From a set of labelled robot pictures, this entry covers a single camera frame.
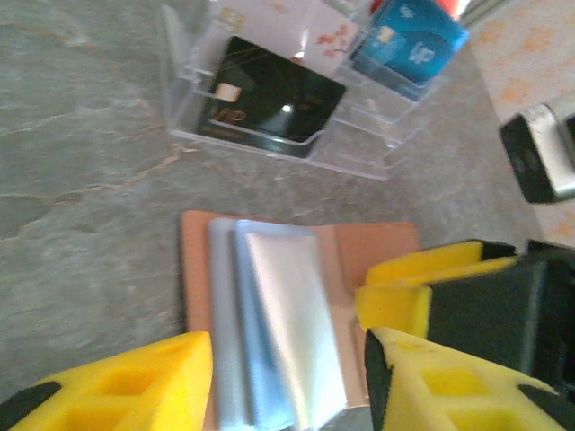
acrylic card holder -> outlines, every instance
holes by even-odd
[[[350,4],[357,7],[361,2],[369,3],[364,0],[339,0],[350,10],[353,9],[349,7]],[[207,106],[222,97],[227,101],[235,97],[233,88],[220,89],[214,87],[214,82],[226,44],[237,32],[230,21],[222,20],[221,13],[218,16],[210,14],[211,5],[208,3],[217,2],[196,0],[185,12],[166,4],[160,8],[158,24],[164,113],[169,133],[196,142],[251,151],[376,180],[387,180],[406,162],[395,149],[409,142],[427,126],[427,119],[413,112],[421,100],[410,101],[351,68],[349,55],[361,43],[363,36],[356,37],[353,43],[348,40],[345,52],[338,53],[342,55],[340,63],[337,67],[330,66],[331,79],[344,85],[346,92],[329,120],[316,133],[309,136],[304,134],[306,139],[294,141],[290,136],[270,130],[243,128],[233,121],[236,114],[229,110],[222,114],[224,121],[215,118],[209,120],[211,125],[218,128],[217,135],[202,131],[200,126],[206,124]],[[349,18],[356,23],[354,25],[357,25],[354,34],[367,34],[367,7],[361,6],[349,14]],[[210,47],[213,46],[217,47],[215,51],[222,52],[211,52]],[[445,81],[442,76],[433,80],[424,98]],[[289,104],[281,108],[284,112],[292,109]],[[256,144],[245,145],[242,142],[245,136]]]

clear plastic stand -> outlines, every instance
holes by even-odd
[[[367,4],[354,9],[359,2],[365,3],[365,0],[331,0],[326,3],[334,2],[340,3],[338,9],[361,26],[365,37],[369,25]],[[348,7],[348,10],[345,11],[341,4]],[[186,13],[179,13],[177,9],[162,4],[158,20],[167,128],[170,134],[183,139],[289,159],[370,179],[387,180],[405,162],[397,160],[394,150],[408,143],[428,124],[427,119],[414,115],[412,111],[447,81],[445,77],[438,76],[431,81],[419,101],[411,101],[353,70],[351,61],[347,59],[332,76],[333,80],[347,87],[345,96],[324,130],[305,142],[289,141],[227,123],[218,124],[221,128],[229,129],[232,135],[237,132],[261,135],[282,145],[309,145],[315,141],[306,158],[275,153],[273,145],[259,149],[203,136],[197,130],[199,116],[206,101],[216,97],[209,90],[224,53],[210,53],[213,59],[202,62],[198,61],[199,57],[204,58],[199,53],[202,49],[206,52],[203,38],[208,31],[214,30],[213,26],[217,26],[218,31],[226,28],[217,22],[218,18],[209,16],[208,10],[207,2],[201,0],[196,0]],[[353,52],[361,39],[357,39],[349,52]]]

marble countertop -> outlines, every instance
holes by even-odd
[[[540,236],[468,48],[411,163],[380,182],[167,136],[147,0],[7,0],[0,16],[0,400],[183,331],[186,209],[409,220],[424,246]]]

